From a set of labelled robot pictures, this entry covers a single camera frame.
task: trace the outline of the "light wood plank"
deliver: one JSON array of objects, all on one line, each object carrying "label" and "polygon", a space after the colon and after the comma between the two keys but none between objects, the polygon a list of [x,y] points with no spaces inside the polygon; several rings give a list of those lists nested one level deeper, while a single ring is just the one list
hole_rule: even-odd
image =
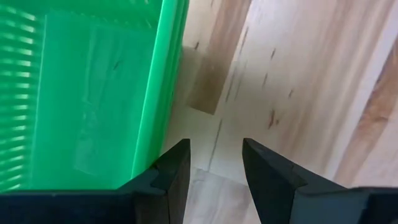
[{"label": "light wood plank", "polygon": [[333,178],[394,41],[396,2],[254,1],[218,104],[210,172],[244,183],[250,137]]},{"label": "light wood plank", "polygon": [[398,120],[398,39],[366,105],[335,180],[345,186],[395,185]]},{"label": "light wood plank", "polygon": [[200,169],[191,180],[184,223],[260,223],[247,186]]}]

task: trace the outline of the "green plastic container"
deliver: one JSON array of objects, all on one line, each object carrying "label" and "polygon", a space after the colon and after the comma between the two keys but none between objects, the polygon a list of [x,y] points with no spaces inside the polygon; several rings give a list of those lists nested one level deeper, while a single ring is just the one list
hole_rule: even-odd
[{"label": "green plastic container", "polygon": [[0,190],[115,189],[158,158],[188,0],[0,1]]}]

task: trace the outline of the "wooden board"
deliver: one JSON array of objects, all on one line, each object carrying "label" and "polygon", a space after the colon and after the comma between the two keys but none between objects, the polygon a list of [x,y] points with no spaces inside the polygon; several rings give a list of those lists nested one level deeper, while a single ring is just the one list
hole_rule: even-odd
[{"label": "wooden board", "polygon": [[188,23],[206,29],[185,33],[192,63],[183,60],[167,142],[191,133],[193,164],[240,183],[245,137],[332,179],[395,41],[398,1],[253,0],[214,115],[189,107],[217,13],[197,2]]},{"label": "wooden board", "polygon": [[398,186],[398,39],[391,50],[335,180],[345,186]]},{"label": "wooden board", "polygon": [[249,187],[193,169],[184,224],[260,223]]},{"label": "wooden board", "polygon": [[210,114],[216,111],[250,3],[251,0],[222,1],[205,58],[190,93],[192,108]]}]

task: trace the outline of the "green plastic bin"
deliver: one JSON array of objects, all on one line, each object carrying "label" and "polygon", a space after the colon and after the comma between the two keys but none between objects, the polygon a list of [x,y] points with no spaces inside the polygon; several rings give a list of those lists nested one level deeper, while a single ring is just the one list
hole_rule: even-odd
[{"label": "green plastic bin", "polygon": [[188,0],[0,0],[0,190],[115,189],[158,158]]}]

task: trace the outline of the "wooden floor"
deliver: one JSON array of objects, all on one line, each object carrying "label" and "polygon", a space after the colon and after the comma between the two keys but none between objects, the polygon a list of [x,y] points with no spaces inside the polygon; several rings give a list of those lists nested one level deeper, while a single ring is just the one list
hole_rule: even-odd
[{"label": "wooden floor", "polygon": [[257,224],[248,186],[192,169],[184,224]]},{"label": "wooden floor", "polygon": [[393,115],[372,114],[386,127],[370,127],[373,141],[361,132],[371,98],[395,103],[373,96],[386,66],[396,89],[397,34],[398,0],[191,0],[165,144],[192,142],[185,222],[259,222],[243,138],[347,187],[398,185]]}]

